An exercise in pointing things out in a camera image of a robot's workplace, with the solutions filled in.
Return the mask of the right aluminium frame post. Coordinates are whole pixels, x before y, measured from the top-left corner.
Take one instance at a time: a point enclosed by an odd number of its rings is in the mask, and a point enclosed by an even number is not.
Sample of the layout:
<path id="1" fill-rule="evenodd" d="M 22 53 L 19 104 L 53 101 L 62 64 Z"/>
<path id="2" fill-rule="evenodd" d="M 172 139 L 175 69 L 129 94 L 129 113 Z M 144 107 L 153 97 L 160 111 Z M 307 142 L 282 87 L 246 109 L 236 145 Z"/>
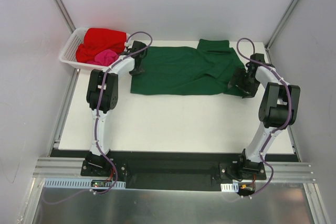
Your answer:
<path id="1" fill-rule="evenodd" d="M 284 29 L 285 24 L 293 14 L 294 10 L 296 9 L 297 5 L 301 0 L 291 0 L 289 5 L 287 6 L 285 12 L 283 13 L 280 21 L 278 22 L 275 30 L 272 32 L 270 38 L 268 39 L 267 43 L 265 44 L 265 50 L 269 51 L 278 36 L 280 35 L 281 31 Z"/>

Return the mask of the left aluminium frame post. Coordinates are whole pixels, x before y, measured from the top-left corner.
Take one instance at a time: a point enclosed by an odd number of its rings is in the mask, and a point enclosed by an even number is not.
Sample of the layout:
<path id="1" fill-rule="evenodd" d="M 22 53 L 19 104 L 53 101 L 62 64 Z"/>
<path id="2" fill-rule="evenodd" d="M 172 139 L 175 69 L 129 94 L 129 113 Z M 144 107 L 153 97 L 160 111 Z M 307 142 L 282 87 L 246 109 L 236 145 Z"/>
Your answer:
<path id="1" fill-rule="evenodd" d="M 65 24 L 67 28 L 69 29 L 70 33 L 72 34 L 76 30 L 76 26 L 63 2 L 63 0 L 53 0 L 61 13 L 61 16 L 63 20 L 65 21 Z"/>

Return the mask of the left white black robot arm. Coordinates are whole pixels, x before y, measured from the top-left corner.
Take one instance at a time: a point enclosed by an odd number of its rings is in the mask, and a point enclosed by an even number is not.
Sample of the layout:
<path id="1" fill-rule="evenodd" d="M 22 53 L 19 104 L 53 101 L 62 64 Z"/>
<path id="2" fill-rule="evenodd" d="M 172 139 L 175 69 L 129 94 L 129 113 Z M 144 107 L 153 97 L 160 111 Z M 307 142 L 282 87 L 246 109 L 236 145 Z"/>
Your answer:
<path id="1" fill-rule="evenodd" d="M 86 101 L 92 112 L 93 137 L 91 147 L 82 164 L 81 176 L 112 176 L 116 171 L 106 159 L 111 145 L 112 110 L 118 103 L 119 79 L 126 73 L 138 75 L 146 57 L 148 45 L 133 41 L 131 48 L 102 70 L 90 73 Z"/>

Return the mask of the pink t shirt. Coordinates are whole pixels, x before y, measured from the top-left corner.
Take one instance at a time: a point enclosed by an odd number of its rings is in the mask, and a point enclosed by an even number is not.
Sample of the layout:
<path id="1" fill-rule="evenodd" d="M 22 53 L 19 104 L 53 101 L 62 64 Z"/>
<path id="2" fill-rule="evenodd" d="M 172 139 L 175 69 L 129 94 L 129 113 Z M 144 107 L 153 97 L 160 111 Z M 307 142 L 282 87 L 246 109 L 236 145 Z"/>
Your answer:
<path id="1" fill-rule="evenodd" d="M 87 61 L 88 64 L 97 65 L 97 66 L 110 66 L 115 61 L 119 59 L 119 55 L 110 50 L 106 49 L 100 53 L 98 53 L 93 60 Z"/>

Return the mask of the aluminium front rail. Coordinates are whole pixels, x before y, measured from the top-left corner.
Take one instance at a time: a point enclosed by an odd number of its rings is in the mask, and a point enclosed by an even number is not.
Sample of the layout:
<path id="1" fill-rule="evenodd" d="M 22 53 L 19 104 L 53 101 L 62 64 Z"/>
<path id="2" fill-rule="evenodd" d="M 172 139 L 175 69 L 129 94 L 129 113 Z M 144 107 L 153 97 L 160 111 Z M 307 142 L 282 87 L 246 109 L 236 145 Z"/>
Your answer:
<path id="1" fill-rule="evenodd" d="M 41 157 L 35 166 L 35 178 L 79 178 L 83 160 L 80 158 Z M 270 162 L 274 169 L 273 183 L 315 183 L 316 176 L 309 163 Z"/>

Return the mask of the red t shirt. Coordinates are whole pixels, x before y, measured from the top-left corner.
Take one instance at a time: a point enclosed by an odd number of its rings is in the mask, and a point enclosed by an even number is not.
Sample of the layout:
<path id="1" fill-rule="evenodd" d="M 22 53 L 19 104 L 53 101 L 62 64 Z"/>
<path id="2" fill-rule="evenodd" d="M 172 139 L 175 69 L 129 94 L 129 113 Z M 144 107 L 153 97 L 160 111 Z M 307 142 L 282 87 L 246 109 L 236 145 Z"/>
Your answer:
<path id="1" fill-rule="evenodd" d="M 129 35 L 123 31 L 107 28 L 89 28 L 76 50 L 76 60 L 80 63 L 93 62 L 97 54 L 111 50 L 117 55 L 125 50 Z"/>

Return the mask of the green t shirt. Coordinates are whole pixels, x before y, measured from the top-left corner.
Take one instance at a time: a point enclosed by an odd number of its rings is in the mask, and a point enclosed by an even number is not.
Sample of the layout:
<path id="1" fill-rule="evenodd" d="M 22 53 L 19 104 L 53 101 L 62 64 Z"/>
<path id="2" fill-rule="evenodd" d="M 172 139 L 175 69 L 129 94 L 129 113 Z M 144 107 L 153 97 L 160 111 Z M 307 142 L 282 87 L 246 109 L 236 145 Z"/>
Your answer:
<path id="1" fill-rule="evenodd" d="M 144 73 L 131 80 L 133 94 L 244 95 L 228 87 L 235 70 L 245 67 L 228 40 L 200 39 L 196 48 L 151 46 L 141 66 Z"/>

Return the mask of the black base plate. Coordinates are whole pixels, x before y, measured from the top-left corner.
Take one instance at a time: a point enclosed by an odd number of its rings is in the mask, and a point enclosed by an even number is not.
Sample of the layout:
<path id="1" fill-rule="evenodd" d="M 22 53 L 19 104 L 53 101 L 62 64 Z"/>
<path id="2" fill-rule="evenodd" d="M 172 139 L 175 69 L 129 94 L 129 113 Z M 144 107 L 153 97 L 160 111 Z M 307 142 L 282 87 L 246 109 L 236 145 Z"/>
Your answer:
<path id="1" fill-rule="evenodd" d="M 127 189 L 219 191 L 220 185 L 242 180 L 266 181 L 272 163 L 298 162 L 295 154 L 268 154 L 253 164 L 238 153 L 173 153 L 52 150 L 52 157 L 79 158 L 82 177 L 117 179 Z"/>

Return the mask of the white plastic basket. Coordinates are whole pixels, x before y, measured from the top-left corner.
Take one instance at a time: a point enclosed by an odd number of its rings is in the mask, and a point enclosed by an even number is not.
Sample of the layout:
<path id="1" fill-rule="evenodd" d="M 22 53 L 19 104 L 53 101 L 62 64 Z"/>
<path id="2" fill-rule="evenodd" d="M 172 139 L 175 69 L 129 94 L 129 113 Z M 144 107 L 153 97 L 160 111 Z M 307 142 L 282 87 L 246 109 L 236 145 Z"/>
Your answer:
<path id="1" fill-rule="evenodd" d="M 87 32 L 88 28 L 77 28 L 69 37 L 68 41 L 66 42 L 63 50 L 59 55 L 59 60 L 63 63 L 67 63 L 70 66 L 77 68 L 77 69 L 85 69 L 85 70 L 92 70 L 92 69 L 103 69 L 105 66 L 97 66 L 91 65 L 88 63 L 80 63 L 76 60 L 76 50 L 78 46 L 83 43 L 84 36 Z"/>

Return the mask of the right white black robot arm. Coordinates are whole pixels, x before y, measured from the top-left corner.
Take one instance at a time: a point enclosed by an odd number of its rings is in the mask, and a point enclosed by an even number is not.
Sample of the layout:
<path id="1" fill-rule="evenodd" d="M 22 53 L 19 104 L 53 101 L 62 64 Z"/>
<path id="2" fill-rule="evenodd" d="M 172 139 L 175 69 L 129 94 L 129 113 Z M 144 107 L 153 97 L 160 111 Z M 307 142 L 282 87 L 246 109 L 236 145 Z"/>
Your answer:
<path id="1" fill-rule="evenodd" d="M 260 124 L 253 140 L 237 162 L 222 169 L 226 177 L 237 181 L 266 179 L 263 174 L 266 153 L 281 131 L 296 121 L 301 92 L 299 86 L 284 81 L 275 67 L 265 62 L 263 54 L 254 53 L 248 60 L 245 69 L 235 70 L 228 88 L 240 89 L 244 98 L 253 98 L 259 86 L 265 91 L 258 111 Z"/>

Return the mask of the aluminium frame post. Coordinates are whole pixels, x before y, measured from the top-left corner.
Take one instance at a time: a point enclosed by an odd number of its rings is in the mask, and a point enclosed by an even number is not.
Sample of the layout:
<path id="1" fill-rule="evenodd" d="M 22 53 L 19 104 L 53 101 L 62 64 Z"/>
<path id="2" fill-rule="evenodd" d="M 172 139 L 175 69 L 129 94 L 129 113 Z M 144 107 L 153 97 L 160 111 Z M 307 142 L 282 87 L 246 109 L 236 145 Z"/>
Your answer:
<path id="1" fill-rule="evenodd" d="M 289 5 L 287 6 L 285 12 L 283 13 L 280 21 L 278 22 L 275 30 L 272 32 L 270 38 L 268 39 L 267 43 L 265 44 L 265 50 L 269 51 L 278 36 L 280 35 L 281 31 L 284 29 L 285 24 L 293 14 L 294 10 L 296 9 L 297 5 L 301 0 L 291 0 Z"/>
<path id="2" fill-rule="evenodd" d="M 65 21 L 65 24 L 67 28 L 69 29 L 70 33 L 72 34 L 76 30 L 76 26 L 63 2 L 63 0 L 53 0 L 61 13 L 61 16 L 63 20 Z"/>

